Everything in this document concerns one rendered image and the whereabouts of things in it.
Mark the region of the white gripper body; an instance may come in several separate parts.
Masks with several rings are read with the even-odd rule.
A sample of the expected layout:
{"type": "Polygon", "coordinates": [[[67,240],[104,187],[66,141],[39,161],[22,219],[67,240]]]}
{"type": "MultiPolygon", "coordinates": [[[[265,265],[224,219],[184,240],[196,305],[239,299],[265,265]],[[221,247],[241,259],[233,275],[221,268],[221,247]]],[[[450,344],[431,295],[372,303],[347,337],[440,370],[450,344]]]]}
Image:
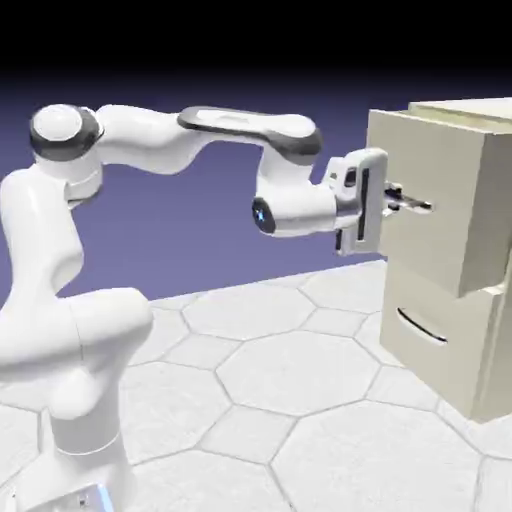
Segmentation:
{"type": "Polygon", "coordinates": [[[348,153],[336,180],[336,251],[339,255],[375,253],[384,209],[387,153],[364,148],[348,153]]]}

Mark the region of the beige drawer front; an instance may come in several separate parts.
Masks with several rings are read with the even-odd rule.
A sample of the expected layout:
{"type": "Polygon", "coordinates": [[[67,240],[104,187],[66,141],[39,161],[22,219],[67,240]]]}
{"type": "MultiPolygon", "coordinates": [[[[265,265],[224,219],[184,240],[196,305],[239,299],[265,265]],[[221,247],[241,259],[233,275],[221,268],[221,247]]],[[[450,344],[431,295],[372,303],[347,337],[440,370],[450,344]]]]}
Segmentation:
{"type": "Polygon", "coordinates": [[[387,152],[390,182],[432,206],[385,222],[390,262],[454,297],[499,284],[512,246],[512,118],[374,110],[367,143],[387,152]]]}
{"type": "Polygon", "coordinates": [[[498,395],[483,394],[489,348],[503,288],[455,298],[405,266],[387,263],[380,344],[468,419],[480,423],[507,414],[498,395]],[[418,336],[396,315],[403,308],[418,323],[448,339],[439,346],[418,336]]]}

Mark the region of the beige cabinet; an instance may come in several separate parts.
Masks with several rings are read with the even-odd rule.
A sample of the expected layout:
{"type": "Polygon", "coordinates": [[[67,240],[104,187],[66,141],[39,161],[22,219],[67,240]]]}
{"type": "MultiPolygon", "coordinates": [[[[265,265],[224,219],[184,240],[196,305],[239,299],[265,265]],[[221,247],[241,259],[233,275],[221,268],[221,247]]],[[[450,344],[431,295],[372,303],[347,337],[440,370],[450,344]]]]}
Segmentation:
{"type": "MultiPolygon", "coordinates": [[[[415,106],[478,116],[512,118],[512,97],[413,102],[402,111],[415,106]]],[[[489,369],[485,373],[482,393],[498,395],[500,402],[508,405],[508,415],[512,413],[512,246],[503,280],[486,288],[498,286],[503,288],[503,298],[487,356],[489,369]]]]}

